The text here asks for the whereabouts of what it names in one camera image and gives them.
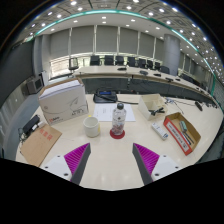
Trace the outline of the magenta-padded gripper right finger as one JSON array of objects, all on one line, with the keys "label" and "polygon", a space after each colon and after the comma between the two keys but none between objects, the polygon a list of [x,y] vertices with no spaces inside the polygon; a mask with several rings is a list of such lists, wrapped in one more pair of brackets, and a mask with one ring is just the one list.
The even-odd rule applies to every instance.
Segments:
[{"label": "magenta-padded gripper right finger", "polygon": [[133,144],[132,153],[145,185],[181,170],[181,167],[168,155],[158,155],[137,143]]}]

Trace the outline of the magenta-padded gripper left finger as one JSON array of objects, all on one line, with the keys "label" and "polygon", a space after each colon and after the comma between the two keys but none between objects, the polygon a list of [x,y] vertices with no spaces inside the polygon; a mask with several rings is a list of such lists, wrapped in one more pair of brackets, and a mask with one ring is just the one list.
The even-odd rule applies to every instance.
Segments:
[{"label": "magenta-padded gripper left finger", "polygon": [[90,154],[90,144],[86,143],[65,155],[55,156],[42,169],[79,185]]}]

